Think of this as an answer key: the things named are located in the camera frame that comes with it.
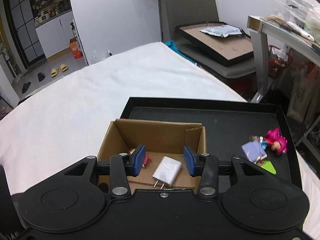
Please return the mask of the lavender block toy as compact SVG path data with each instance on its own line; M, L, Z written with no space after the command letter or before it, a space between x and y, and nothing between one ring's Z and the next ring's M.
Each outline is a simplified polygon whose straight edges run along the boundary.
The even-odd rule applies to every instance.
M257 163L259 161L267 158L267 154L261 144L258 141L250 141L240 147L238 151L238 156L247 159L252 163Z

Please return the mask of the grey chair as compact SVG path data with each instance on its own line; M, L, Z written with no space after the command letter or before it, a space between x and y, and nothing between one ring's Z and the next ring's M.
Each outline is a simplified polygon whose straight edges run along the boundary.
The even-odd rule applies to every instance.
M257 90L251 38L220 21L215 0L159 0L163 41L246 99Z

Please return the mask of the green hexagonal toy box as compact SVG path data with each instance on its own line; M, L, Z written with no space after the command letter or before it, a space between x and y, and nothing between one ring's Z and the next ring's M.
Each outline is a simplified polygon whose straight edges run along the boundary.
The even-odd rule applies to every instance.
M269 160L259 161L257 165L274 175L277 174L276 169L274 168L273 164Z

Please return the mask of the brown cardboard box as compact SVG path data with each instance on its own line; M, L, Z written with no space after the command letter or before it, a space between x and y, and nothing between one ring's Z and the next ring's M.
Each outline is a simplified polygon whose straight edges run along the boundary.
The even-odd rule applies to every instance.
M128 177L131 192L152 189L156 180L152 175L164 156L182 163L172 189L197 190L200 177L191 177L185 166L183 149L191 146L197 154L206 153L206 130L202 124L117 119L110 122L100 147L98 161L107 161L119 153L130 153L138 145L145 145L148 163L136 177Z

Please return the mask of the brown haired girl figurine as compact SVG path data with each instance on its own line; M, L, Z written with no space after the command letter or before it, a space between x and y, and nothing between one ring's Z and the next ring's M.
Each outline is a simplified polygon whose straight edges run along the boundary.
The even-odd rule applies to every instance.
M130 149L129 150L129 154L133 154L134 151L135 151L135 148ZM143 165L142 165L143 168L146 168L146 166L147 166L147 164L149 162L149 159L150 159L149 156L146 154L145 158L144 158L144 161L143 161Z

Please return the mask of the white power adapter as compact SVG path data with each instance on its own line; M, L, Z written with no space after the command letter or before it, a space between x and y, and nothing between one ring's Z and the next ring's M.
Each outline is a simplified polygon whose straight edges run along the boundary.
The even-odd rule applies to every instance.
M182 163L180 161L164 156L152 175L153 179L156 180L153 188L155 188L159 182L162 183L161 189L165 186L172 187L181 167Z

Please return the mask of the orange cardboard box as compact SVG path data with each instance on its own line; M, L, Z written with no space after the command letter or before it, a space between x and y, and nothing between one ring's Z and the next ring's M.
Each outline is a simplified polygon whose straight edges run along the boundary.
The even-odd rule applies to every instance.
M69 48L71 49L75 60L83 57L79 42L77 41L76 37L70 39Z

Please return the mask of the crumpled printed plastic bag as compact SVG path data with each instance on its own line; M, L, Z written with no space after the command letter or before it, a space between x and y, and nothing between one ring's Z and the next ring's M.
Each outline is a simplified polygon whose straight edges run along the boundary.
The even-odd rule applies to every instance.
M206 27L200 30L201 33L208 34L215 37L227 38L229 36L242 35L245 32L238 27L231 25L220 25L215 27Z

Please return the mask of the grey metal desk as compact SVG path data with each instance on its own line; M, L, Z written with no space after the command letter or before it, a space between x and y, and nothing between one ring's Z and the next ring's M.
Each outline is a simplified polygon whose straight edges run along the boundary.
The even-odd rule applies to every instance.
M268 76L268 37L274 37L319 66L319 46L315 43L282 29L259 16L248 16L247 28L253 47L258 89L251 103L259 103L274 83Z

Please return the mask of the black shallow tray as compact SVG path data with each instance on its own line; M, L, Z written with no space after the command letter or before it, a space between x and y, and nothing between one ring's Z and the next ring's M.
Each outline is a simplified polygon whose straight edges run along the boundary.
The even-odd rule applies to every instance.
M302 187L298 157L291 132L280 106L258 103L130 97L122 119L201 123L206 129L207 152L219 159L223 171L231 165L232 156L252 135L265 136L278 128L287 140L287 152L277 155L267 150L267 158L276 175Z

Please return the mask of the red plastic basket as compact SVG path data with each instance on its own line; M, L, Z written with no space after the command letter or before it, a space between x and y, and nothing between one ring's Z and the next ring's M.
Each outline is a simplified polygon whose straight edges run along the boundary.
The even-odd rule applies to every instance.
M276 46L268 46L268 77L272 79L279 78L284 70L290 66L293 58L285 49Z

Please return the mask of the pink haired doll figure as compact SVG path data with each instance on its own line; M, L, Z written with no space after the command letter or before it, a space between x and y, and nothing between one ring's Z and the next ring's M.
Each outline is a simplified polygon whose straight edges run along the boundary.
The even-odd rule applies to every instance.
M251 135L248 140L250 142L259 142L264 150L269 147L272 151L276 152L277 155L287 152L287 140L281 135L279 128L269 130L264 137Z

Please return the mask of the clear plastic bags pile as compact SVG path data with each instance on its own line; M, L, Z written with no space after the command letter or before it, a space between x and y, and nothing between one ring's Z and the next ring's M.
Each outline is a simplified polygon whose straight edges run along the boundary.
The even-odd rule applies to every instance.
M317 0L274 0L292 17L303 24L315 42L319 43L319 2Z

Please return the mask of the white kitchen cabinet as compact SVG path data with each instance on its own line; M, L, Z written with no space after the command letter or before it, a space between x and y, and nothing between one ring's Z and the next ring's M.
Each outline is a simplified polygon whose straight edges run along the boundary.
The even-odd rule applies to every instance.
M69 41L74 37L71 26L73 20L73 12L69 10L35 28L47 59L69 48Z

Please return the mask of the white table cloth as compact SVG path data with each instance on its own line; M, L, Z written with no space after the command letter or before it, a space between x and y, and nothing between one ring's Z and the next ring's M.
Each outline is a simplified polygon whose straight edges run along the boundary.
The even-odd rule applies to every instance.
M110 122L131 97L244 102L161 42L112 56L49 85L1 121L5 191L22 193L97 155Z

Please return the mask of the black picture frame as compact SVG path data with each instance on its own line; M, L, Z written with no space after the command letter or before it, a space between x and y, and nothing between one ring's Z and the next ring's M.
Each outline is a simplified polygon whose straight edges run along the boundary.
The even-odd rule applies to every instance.
M227 23L208 21L190 25L177 25L175 33L200 48L208 56L225 67L251 59L253 57L253 47L251 38L246 33L221 38L200 32L200 30L206 27L225 24Z

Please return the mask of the black slipper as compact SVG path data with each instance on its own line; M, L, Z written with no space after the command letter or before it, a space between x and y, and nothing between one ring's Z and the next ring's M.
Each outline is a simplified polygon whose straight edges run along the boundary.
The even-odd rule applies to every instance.
M30 85L31 85L30 81L23 84L23 86L22 86L22 94L27 92L27 90L29 89Z
M46 78L46 76L44 73L38 73L37 78L39 82L42 82Z

